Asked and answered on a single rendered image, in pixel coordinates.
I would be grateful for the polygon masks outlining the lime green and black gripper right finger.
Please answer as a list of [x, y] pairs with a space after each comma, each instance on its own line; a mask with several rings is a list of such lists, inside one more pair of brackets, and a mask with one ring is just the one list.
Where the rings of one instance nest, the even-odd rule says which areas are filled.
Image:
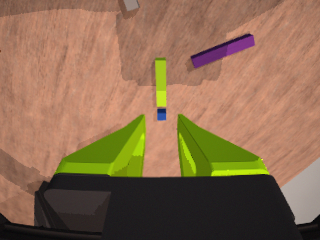
[[181, 176], [269, 174], [259, 156], [197, 126], [183, 114], [178, 114], [177, 138]]

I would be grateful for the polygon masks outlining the grey rectangular bar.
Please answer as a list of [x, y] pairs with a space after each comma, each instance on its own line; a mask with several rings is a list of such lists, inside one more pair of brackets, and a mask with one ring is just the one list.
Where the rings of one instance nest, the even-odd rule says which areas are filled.
[[138, 0], [124, 0], [127, 11], [139, 8]]

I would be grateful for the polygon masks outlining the small blue cube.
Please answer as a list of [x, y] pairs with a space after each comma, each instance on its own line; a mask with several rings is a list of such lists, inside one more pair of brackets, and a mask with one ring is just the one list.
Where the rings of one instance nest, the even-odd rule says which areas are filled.
[[166, 120], [166, 108], [157, 109], [157, 121]]

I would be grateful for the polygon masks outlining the purple rod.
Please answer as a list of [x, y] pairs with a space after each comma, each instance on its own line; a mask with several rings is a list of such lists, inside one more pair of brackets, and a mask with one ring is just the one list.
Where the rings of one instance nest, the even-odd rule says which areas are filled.
[[245, 34], [220, 45], [214, 46], [195, 55], [190, 56], [194, 68], [216, 61], [228, 55], [255, 46], [254, 36]]

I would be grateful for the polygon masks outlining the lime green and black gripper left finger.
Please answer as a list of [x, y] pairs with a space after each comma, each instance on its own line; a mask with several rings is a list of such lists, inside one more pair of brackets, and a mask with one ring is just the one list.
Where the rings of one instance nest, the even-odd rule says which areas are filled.
[[[64, 157], [57, 173], [142, 176], [146, 142], [145, 114], [125, 127]], [[127, 168], [128, 166], [128, 168]]]

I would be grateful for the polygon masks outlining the lime green rectangular bar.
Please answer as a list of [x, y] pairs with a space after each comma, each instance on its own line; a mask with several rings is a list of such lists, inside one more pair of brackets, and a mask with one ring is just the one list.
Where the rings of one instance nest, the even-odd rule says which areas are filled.
[[157, 106], [166, 106], [166, 57], [155, 58]]

